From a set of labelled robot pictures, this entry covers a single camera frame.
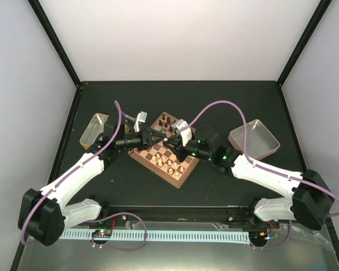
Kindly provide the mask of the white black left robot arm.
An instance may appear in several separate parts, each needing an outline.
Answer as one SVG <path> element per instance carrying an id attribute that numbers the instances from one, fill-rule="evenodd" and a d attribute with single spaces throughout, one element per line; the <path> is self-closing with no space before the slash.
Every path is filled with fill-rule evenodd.
<path id="1" fill-rule="evenodd" d="M 166 134 L 149 127 L 126 133 L 125 125 L 107 126 L 99 133 L 85 154 L 66 173 L 39 190 L 29 189 L 22 198 L 18 228 L 21 243 L 26 237 L 45 246 L 55 243 L 62 233 L 78 224 L 94 221 L 104 225 L 110 211 L 93 198 L 76 204 L 69 201 L 93 178 L 106 170 L 121 150 L 145 150 L 164 140 Z"/>

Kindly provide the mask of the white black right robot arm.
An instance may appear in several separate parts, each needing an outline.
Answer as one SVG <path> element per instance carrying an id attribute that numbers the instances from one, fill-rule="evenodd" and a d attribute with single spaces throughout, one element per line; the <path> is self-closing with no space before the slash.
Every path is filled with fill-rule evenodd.
<path id="1" fill-rule="evenodd" d="M 247 158 L 245 154 L 223 145 L 209 126 L 196 132 L 186 129 L 163 141 L 179 161 L 188 157 L 207 161 L 218 172 L 253 182 L 278 193 L 274 199 L 254 199 L 245 214 L 253 228 L 271 220 L 294 220 L 301 225 L 320 230 L 329 215 L 334 200 L 321 175 L 308 169 L 304 173 L 284 169 Z"/>

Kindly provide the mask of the right controller circuit board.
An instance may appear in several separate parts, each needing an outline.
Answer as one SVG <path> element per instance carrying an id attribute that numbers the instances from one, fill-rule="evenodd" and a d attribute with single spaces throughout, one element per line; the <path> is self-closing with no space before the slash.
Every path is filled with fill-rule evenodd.
<path id="1" fill-rule="evenodd" d="M 277 233 L 269 233 L 267 231 L 256 232 L 254 235 L 255 240 L 269 240 L 277 238 L 279 235 Z"/>

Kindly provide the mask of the controller circuit board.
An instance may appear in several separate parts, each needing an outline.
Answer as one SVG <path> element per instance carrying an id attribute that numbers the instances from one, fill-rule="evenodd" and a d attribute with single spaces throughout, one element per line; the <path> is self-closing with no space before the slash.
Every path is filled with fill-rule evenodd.
<path id="1" fill-rule="evenodd" d="M 97 229 L 92 232 L 92 237 L 94 238 L 109 238 L 111 235 L 111 229 Z"/>
<path id="2" fill-rule="evenodd" d="M 269 233 L 267 231 L 256 232 L 254 235 L 255 240 L 269 240 L 277 238 L 279 235 L 277 233 Z"/>

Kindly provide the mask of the left controller circuit board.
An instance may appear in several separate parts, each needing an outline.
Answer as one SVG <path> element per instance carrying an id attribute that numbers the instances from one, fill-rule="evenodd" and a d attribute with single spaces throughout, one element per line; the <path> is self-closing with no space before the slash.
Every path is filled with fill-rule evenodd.
<path id="1" fill-rule="evenodd" d="M 109 238 L 111 235 L 111 229 L 97 229 L 92 232 L 92 237 L 94 238 Z"/>

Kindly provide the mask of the wooden chessboard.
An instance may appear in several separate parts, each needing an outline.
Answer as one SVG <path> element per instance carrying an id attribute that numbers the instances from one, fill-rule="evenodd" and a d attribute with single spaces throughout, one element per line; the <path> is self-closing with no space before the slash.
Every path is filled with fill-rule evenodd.
<path id="1" fill-rule="evenodd" d="M 162 119 L 162 114 L 165 114 L 166 119 Z M 167 112 L 163 112 L 162 114 L 153 122 L 151 128 L 165 132 L 168 137 L 174 136 L 175 132 L 171 125 L 177 121 L 177 118 Z M 162 142 L 147 150 L 138 151 L 137 149 L 134 149 L 133 151 L 128 151 L 128 155 L 178 189 L 183 185 L 199 162 L 199 159 L 191 156 L 188 156 L 184 161 L 179 162 L 176 155 L 166 148 Z M 156 164 L 152 162 L 153 157 L 156 157 L 157 159 Z M 159 159 L 162 160 L 162 167 L 158 166 Z M 165 164 L 168 165 L 167 171 L 164 168 Z"/>

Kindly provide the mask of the yellow metal tin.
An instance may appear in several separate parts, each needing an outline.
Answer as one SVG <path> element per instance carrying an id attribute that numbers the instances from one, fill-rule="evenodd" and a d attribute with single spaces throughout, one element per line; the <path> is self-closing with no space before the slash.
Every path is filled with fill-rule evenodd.
<path id="1" fill-rule="evenodd" d="M 108 141 L 114 134 L 117 125 L 118 117 L 96 113 L 84 130 L 80 138 L 80 144 L 87 150 L 99 139 L 104 138 L 105 141 Z"/>

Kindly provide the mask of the pink metal tin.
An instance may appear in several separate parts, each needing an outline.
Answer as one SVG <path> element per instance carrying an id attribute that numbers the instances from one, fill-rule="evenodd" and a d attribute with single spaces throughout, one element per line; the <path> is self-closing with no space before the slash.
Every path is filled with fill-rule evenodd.
<path id="1" fill-rule="evenodd" d="M 230 131 L 228 141 L 236 150 L 244 152 L 244 126 Z M 280 147 L 280 142 L 259 120 L 255 119 L 246 124 L 247 154 L 256 160 L 262 160 L 274 154 Z"/>

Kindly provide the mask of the black rear mounting rail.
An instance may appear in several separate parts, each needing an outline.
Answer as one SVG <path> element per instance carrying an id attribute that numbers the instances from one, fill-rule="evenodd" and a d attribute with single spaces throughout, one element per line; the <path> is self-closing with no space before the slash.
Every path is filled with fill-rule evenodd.
<path id="1" fill-rule="evenodd" d="M 319 230 L 323 226 L 329 206 L 302 206 L 294 204 L 290 207 L 293 221 L 313 230 Z M 249 207 L 144 207 L 144 206 L 106 206 L 99 213 L 98 218 L 103 219 L 115 215 L 117 221 L 139 220 L 144 222 L 220 222 L 228 224 L 232 228 L 265 229 L 268 222 L 280 220 L 287 222 L 290 218 L 284 215 L 276 215 L 271 212 L 271 218 L 261 220 L 254 213 L 255 205 Z"/>

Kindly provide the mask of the black left frame post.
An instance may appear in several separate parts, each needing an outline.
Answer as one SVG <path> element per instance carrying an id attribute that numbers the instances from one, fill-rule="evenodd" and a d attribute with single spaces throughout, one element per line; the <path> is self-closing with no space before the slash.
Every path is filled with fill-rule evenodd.
<path id="1" fill-rule="evenodd" d="M 28 0 L 28 3 L 33 10 L 34 14 L 36 15 L 38 21 L 40 22 L 43 30 L 45 31 L 47 37 L 49 38 L 53 48 L 56 51 L 56 54 L 59 56 L 62 64 L 64 65 L 68 75 L 70 76 L 72 82 L 76 87 L 81 84 L 81 80 L 79 79 L 62 43 L 60 42 L 57 33 L 55 32 L 47 14 L 38 0 Z"/>

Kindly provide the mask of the black frame post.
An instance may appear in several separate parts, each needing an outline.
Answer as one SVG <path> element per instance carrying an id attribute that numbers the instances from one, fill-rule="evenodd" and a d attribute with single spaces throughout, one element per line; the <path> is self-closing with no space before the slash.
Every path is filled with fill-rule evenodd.
<path id="1" fill-rule="evenodd" d="M 55 32 L 47 14 L 38 0 L 28 0 L 28 3 L 33 10 L 34 14 L 36 15 L 38 21 L 40 22 L 43 30 L 45 31 L 47 37 L 49 38 L 53 48 L 56 51 L 56 54 L 59 56 L 62 64 L 64 65 L 68 75 L 70 76 L 72 82 L 76 87 L 81 84 L 81 80 L 79 79 L 62 43 L 60 42 L 57 33 Z"/>
<path id="2" fill-rule="evenodd" d="M 310 20 L 308 21 L 304 31 L 302 32 L 294 50 L 292 51 L 284 69 L 280 73 L 280 76 L 277 79 L 277 84 L 279 87 L 282 87 L 290 75 L 292 69 L 294 68 L 297 60 L 303 53 L 306 45 L 308 44 L 310 38 L 317 29 L 319 23 L 321 22 L 323 16 L 325 15 L 327 9 L 331 5 L 332 0 L 321 0 L 319 1 L 315 11 L 313 12 Z"/>

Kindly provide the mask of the black right frame post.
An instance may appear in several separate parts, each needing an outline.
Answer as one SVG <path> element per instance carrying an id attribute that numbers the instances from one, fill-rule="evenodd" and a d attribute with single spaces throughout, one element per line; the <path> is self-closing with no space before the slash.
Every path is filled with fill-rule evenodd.
<path id="1" fill-rule="evenodd" d="M 282 87 L 290 75 L 292 69 L 294 68 L 297 60 L 303 53 L 306 45 L 308 44 L 310 38 L 317 29 L 319 23 L 321 22 L 323 16 L 325 15 L 327 9 L 331 5 L 332 0 L 321 0 L 319 1 L 315 11 L 313 12 L 310 20 L 308 21 L 304 31 L 302 32 L 294 50 L 292 51 L 284 69 L 280 73 L 280 76 L 277 79 L 277 84 L 279 87 Z"/>

